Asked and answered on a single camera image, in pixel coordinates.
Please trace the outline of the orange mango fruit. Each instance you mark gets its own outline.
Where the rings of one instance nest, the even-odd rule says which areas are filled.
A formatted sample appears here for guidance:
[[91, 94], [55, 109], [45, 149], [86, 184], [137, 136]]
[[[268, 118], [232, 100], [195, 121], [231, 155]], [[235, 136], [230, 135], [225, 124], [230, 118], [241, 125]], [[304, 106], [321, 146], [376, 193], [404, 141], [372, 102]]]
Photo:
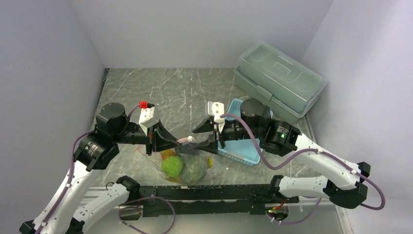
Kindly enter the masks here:
[[161, 155], [161, 159], [165, 160], [168, 157], [176, 156], [176, 152], [174, 149], [167, 149], [167, 150], [161, 151], [160, 155]]

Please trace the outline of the yellow banana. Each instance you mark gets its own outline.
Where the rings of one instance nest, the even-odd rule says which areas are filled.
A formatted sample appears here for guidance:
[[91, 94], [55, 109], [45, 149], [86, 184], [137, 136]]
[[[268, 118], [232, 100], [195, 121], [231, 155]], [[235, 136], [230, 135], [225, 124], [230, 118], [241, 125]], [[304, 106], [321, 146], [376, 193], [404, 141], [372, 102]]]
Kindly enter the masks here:
[[213, 159], [211, 157], [207, 158], [207, 168], [210, 169], [214, 165]]

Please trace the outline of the green custard apple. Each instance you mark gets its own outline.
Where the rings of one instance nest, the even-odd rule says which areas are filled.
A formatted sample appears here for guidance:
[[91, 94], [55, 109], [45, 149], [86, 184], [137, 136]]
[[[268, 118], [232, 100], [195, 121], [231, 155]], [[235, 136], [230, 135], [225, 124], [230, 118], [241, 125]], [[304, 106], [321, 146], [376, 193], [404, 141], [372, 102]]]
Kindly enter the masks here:
[[161, 163], [161, 168], [169, 177], [177, 177], [183, 168], [183, 161], [178, 156], [165, 158]]

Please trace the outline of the clear zip top bag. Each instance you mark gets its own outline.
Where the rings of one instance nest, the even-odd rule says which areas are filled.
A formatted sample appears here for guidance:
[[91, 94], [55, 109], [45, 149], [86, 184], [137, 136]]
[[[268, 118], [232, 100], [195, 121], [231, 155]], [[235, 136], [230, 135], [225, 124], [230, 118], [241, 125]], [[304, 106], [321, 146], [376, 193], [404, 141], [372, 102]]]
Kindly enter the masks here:
[[[194, 185], [201, 185], [201, 184], [206, 184], [209, 180], [211, 180], [213, 177], [217, 176], [220, 170], [223, 168], [221, 163], [217, 160], [216, 156], [204, 151], [200, 150], [195, 150], [192, 147], [192, 143], [194, 143], [194, 138], [191, 136], [182, 138], [178, 140], [179, 143], [181, 143], [180, 146], [177, 146], [173, 148], [176, 152], [176, 156], [178, 156], [182, 161], [183, 164], [185, 162], [192, 158], [193, 156], [206, 156], [211, 157], [213, 159], [214, 165], [212, 168], [208, 169], [206, 176], [204, 179]], [[178, 183], [178, 184], [184, 184], [186, 185], [180, 178], [180, 175], [177, 177], [169, 177], [165, 174], [165, 172], [161, 168], [161, 155], [160, 152], [152, 152], [151, 156], [146, 155], [146, 147], [145, 146], [137, 146], [136, 151], [143, 156], [143, 158], [151, 165], [153, 166], [159, 173], [160, 177], [164, 180], [170, 181], [172, 183]]]

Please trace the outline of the netted green melon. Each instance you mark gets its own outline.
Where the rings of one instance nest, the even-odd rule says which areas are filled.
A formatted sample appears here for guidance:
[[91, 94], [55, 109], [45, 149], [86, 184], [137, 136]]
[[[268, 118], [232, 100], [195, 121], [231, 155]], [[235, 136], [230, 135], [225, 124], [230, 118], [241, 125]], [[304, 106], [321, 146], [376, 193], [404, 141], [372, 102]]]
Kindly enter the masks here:
[[188, 159], [180, 173], [180, 178], [185, 184], [194, 185], [201, 182], [208, 171], [206, 156], [193, 156]]

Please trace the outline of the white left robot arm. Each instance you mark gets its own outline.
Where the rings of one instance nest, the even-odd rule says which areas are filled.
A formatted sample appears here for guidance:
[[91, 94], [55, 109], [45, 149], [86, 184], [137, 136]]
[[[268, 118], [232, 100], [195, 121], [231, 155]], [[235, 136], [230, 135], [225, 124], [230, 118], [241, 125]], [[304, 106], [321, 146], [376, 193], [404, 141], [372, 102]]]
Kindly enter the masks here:
[[120, 103], [102, 107], [94, 129], [75, 140], [69, 170], [53, 198], [37, 218], [21, 225], [20, 233], [82, 234], [113, 206], [143, 199], [140, 184], [125, 175], [112, 189], [80, 206], [91, 184], [119, 154], [120, 144], [143, 145], [148, 155], [181, 145], [161, 123], [155, 105], [140, 102], [137, 107], [142, 111], [137, 123]]

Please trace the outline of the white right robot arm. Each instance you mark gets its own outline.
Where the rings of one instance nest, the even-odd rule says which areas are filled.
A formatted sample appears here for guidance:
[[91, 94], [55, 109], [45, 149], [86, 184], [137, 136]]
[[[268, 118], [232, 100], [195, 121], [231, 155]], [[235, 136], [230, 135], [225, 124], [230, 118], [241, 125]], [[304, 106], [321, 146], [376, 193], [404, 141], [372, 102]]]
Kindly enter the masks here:
[[238, 115], [224, 113], [220, 102], [208, 102], [206, 118], [193, 132], [209, 133], [207, 140], [196, 145], [198, 150], [217, 154], [227, 141], [249, 139], [260, 153], [287, 156], [288, 161], [296, 159], [318, 172], [317, 177], [274, 176], [268, 189], [274, 202], [295, 196], [320, 197], [354, 209], [367, 198], [368, 163], [335, 156], [293, 125], [273, 119], [270, 108], [257, 99], [243, 101]]

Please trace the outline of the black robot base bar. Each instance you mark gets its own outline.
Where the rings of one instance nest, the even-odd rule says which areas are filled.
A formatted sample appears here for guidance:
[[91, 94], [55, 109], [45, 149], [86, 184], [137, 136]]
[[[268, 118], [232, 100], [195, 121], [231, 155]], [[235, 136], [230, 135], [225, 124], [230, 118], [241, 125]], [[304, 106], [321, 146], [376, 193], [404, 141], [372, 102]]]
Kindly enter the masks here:
[[142, 186], [124, 206], [140, 207], [143, 217], [249, 213], [262, 215], [266, 209], [298, 203], [298, 197], [281, 198], [267, 184]]

